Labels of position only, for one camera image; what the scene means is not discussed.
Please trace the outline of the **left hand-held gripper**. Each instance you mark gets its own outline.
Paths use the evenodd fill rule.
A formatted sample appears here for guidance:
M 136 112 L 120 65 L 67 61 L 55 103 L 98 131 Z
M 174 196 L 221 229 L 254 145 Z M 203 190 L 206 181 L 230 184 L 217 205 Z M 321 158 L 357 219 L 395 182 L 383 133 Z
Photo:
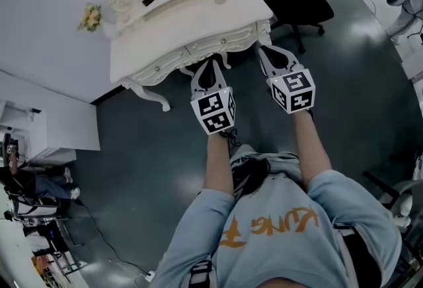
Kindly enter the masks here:
M 191 80 L 191 106 L 204 131 L 211 135 L 235 125 L 233 89 L 227 86 L 220 66 L 213 60 L 215 83 L 210 88 L 209 60 L 206 60 Z

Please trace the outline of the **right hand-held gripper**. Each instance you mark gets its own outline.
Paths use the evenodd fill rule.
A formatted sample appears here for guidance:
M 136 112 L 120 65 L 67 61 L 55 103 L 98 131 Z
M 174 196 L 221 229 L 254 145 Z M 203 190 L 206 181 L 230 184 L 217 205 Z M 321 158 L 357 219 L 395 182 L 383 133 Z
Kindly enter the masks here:
M 263 73 L 269 78 L 272 98 L 287 114 L 310 110 L 315 104 L 316 87 L 308 69 L 293 53 L 277 46 L 261 46 L 258 56 Z M 275 76 L 275 69 L 293 69 Z

